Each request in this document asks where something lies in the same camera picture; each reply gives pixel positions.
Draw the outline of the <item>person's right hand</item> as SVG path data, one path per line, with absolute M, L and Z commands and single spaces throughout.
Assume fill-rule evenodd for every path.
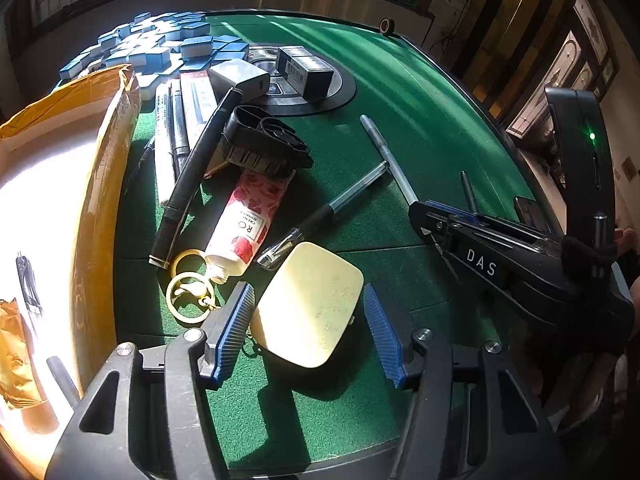
M 628 228 L 615 230 L 617 244 L 617 261 L 622 270 L 632 270 L 638 266 L 638 236 L 636 231 Z

